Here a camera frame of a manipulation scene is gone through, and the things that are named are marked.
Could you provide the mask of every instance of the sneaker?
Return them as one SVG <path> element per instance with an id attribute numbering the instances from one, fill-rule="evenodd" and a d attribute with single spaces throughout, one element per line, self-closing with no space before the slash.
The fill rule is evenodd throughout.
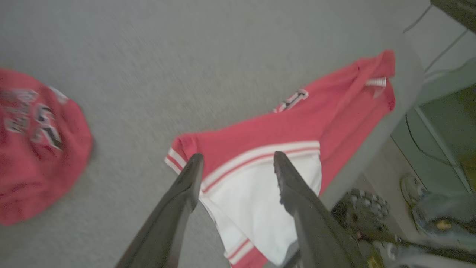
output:
<path id="1" fill-rule="evenodd" d="M 403 198 L 410 207 L 413 207 L 423 197 L 428 190 L 418 178 L 407 173 L 400 178 L 400 190 Z"/>

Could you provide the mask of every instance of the jersey number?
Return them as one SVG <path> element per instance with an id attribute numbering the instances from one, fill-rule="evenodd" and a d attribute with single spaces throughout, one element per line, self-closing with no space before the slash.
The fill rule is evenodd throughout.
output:
<path id="1" fill-rule="evenodd" d="M 41 134 L 43 134 L 51 146 L 61 150 L 63 143 L 61 142 L 60 135 L 56 128 L 51 125 L 51 120 L 55 120 L 52 110 L 44 104 L 38 104 L 35 120 L 40 125 L 33 133 L 31 141 L 35 143 L 39 142 L 41 140 Z"/>

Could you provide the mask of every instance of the gray carpet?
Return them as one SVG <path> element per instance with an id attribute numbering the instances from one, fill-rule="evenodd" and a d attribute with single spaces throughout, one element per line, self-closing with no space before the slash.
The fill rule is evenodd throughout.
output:
<path id="1" fill-rule="evenodd" d="M 345 168 L 336 202 L 417 96 L 421 67 L 367 0 L 2 0 L 0 66 L 75 100 L 95 138 L 84 175 L 41 215 L 0 227 L 0 267 L 113 267 L 175 179 L 163 163 L 183 132 L 272 110 L 301 86 L 384 48 L 397 108 Z M 205 209 L 180 267 L 224 268 Z"/>

